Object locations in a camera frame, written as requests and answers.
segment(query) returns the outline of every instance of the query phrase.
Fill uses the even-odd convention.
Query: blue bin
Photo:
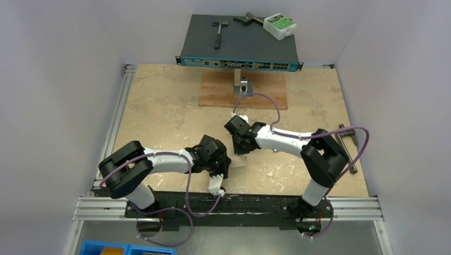
[[[177,255],[175,249],[137,246],[121,243],[108,243],[86,240],[81,246],[80,255],[100,255],[105,247],[124,249],[124,255],[143,255],[144,252],[158,253],[163,255]]]
[[[107,243],[97,241],[84,241],[81,246],[80,255],[100,255],[105,247],[115,247],[124,249],[124,255],[128,254],[128,244],[121,243]]]
[[[177,255],[175,249],[130,245],[127,255],[143,255],[144,252],[155,252],[164,255]]]

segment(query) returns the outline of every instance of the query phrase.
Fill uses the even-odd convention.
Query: white wall
[[[451,2],[372,0],[337,64],[396,255],[451,251]]]
[[[96,11],[126,63],[175,63],[191,15],[258,16],[278,12],[297,23],[299,61],[333,64],[370,0],[96,0]]]
[[[123,67],[88,0],[0,6],[0,254],[60,255]]]

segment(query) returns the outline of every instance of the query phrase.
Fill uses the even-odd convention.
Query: green label
[[[268,21],[271,22],[271,24],[273,24],[276,28],[278,28],[280,30],[294,24],[291,20],[289,20],[287,17],[283,16],[282,14],[272,17]]]

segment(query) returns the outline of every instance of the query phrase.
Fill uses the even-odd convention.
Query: marble-pattern surface
[[[233,155],[230,135],[223,127],[231,108],[197,105],[204,67],[140,64],[130,90],[114,150],[131,140],[148,148],[179,150],[200,142],[204,134],[221,140]],[[331,69],[308,69],[285,73],[288,110],[281,111],[279,129],[314,132],[349,126],[349,118],[337,73]],[[239,109],[249,122],[271,123],[275,110]],[[353,157],[357,151],[350,138],[345,143]],[[232,157],[232,164],[237,158]],[[246,157],[245,167],[229,169],[223,186],[228,193],[299,195],[310,176],[302,159],[271,150],[256,150]],[[331,196],[367,197],[360,162],[358,173],[346,174],[332,189]],[[208,173],[193,174],[190,191],[208,192]],[[145,179],[155,190],[184,191],[187,175],[153,174]]]

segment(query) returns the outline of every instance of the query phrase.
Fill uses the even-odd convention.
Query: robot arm
[[[105,181],[106,188],[113,199],[127,198],[140,209],[152,210],[158,207],[151,188],[141,183],[148,174],[178,172],[192,173],[206,170],[210,173],[208,190],[213,195],[224,196],[221,188],[223,179],[228,177],[231,159],[227,157],[224,144],[212,137],[204,135],[201,142],[191,148],[179,151],[158,151],[144,148],[138,141],[132,141],[120,148],[99,164],[99,170],[105,178],[120,165],[136,157],[151,154],[129,164]]]
[[[331,136],[301,140],[301,137],[326,133],[323,129],[315,133],[279,129],[271,131],[265,123],[255,122],[250,126],[246,120],[247,117],[236,115],[224,126],[232,135],[235,154],[247,154],[255,149],[273,149],[302,158],[311,177],[302,199],[312,207],[317,206],[335,185],[347,164],[348,156],[343,148]]]

